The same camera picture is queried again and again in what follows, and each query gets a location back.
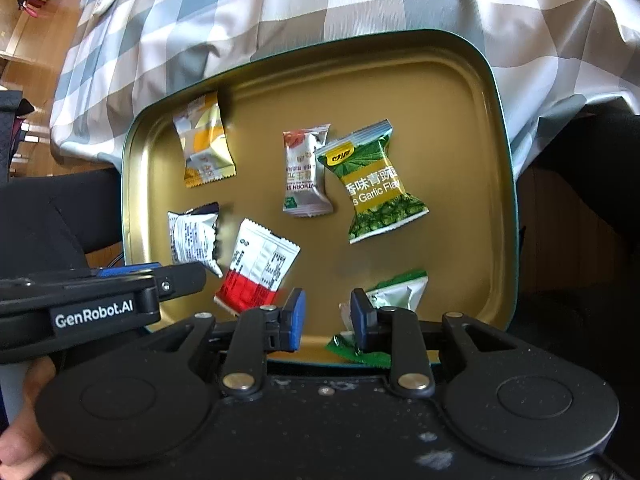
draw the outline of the checkered tablecloth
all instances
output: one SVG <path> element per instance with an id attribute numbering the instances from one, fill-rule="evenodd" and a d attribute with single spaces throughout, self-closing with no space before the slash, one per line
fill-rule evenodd
<path id="1" fill-rule="evenodd" d="M 119 167 L 141 110 L 228 68 L 362 34 L 441 28 L 491 64 L 519 175 L 584 105 L 640 113 L 640 0 L 117 0 L 83 12 L 52 143 Z"/>

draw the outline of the candy wrapper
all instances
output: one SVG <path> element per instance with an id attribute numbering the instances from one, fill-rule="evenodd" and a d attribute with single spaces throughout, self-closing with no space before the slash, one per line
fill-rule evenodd
<path id="1" fill-rule="evenodd" d="M 216 92 L 190 102 L 174 115 L 174 125 L 186 162 L 184 183 L 187 187 L 236 174 L 236 166 L 226 145 Z"/>
<path id="2" fill-rule="evenodd" d="M 272 304 L 300 247 L 267 228 L 242 220 L 229 272 L 213 300 L 232 314 Z"/>
<path id="3" fill-rule="evenodd" d="M 216 222 L 219 211 L 218 202 L 214 202 L 183 214 L 167 213 L 174 264 L 200 262 L 222 278 L 222 271 L 216 261 Z"/>
<path id="4" fill-rule="evenodd" d="M 423 270 L 410 270 L 390 280 L 378 283 L 366 294 L 374 308 L 397 306 L 415 312 L 428 281 L 427 273 Z M 353 336 L 349 302 L 340 304 L 340 314 L 348 332 L 340 332 L 335 335 L 326 348 L 347 361 L 377 368 L 390 368 L 391 356 L 386 352 L 362 352 L 357 348 Z"/>
<path id="5" fill-rule="evenodd" d="M 334 207 L 324 194 L 324 166 L 316 149 L 324 146 L 329 125 L 284 132 L 287 190 L 282 210 L 293 216 L 318 216 Z"/>
<path id="6" fill-rule="evenodd" d="M 316 150 L 318 161 L 335 173 L 356 209 L 349 243 L 379 235 L 407 224 L 429 211 L 404 190 L 386 156 L 393 128 L 384 120 Z"/>

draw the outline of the tray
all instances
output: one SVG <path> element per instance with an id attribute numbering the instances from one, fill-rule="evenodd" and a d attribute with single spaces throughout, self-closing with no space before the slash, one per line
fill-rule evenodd
<path id="1" fill-rule="evenodd" d="M 172 112 L 213 90 L 238 174 L 187 189 Z M 350 245 L 353 206 L 330 172 L 333 214 L 283 213 L 284 130 L 330 122 L 333 139 L 385 118 L 394 127 L 390 160 L 406 190 L 429 207 L 427 216 Z M 229 70 L 146 108 L 124 149 L 126 262 L 171 263 L 167 211 L 214 200 L 221 206 L 223 271 L 244 218 L 301 247 L 277 303 L 294 286 L 306 290 L 302 348 L 281 357 L 341 362 L 324 349 L 344 330 L 338 304 L 356 286 L 366 289 L 417 267 L 429 274 L 421 319 L 455 310 L 504 328 L 513 315 L 518 219 L 502 109 L 489 65 L 456 35 L 391 32 L 307 47 Z M 228 319 L 212 301 L 221 283 L 210 274 L 203 292 L 162 304 L 159 326 L 203 310 Z"/>

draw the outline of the silver bolt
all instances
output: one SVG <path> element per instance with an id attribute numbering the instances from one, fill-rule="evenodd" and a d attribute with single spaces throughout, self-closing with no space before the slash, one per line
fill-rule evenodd
<path id="1" fill-rule="evenodd" d="M 398 379 L 398 384 L 407 390 L 423 390 L 431 381 L 423 374 L 404 374 Z"/>
<path id="2" fill-rule="evenodd" d="M 255 379 L 244 372 L 234 372 L 229 375 L 225 375 L 222 379 L 224 384 L 230 390 L 248 390 L 255 384 Z"/>
<path id="3" fill-rule="evenodd" d="M 323 397 L 332 396 L 334 393 L 335 390 L 331 386 L 320 386 L 318 388 L 318 394 L 322 395 Z"/>

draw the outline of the human hand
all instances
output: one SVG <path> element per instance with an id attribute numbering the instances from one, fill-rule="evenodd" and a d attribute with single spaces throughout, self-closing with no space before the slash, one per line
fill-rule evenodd
<path id="1" fill-rule="evenodd" d="M 24 377 L 24 404 L 11 425 L 0 435 L 0 479 L 26 480 L 50 459 L 44 436 L 36 423 L 34 405 L 44 386 L 56 375 L 48 357 L 36 359 Z"/>

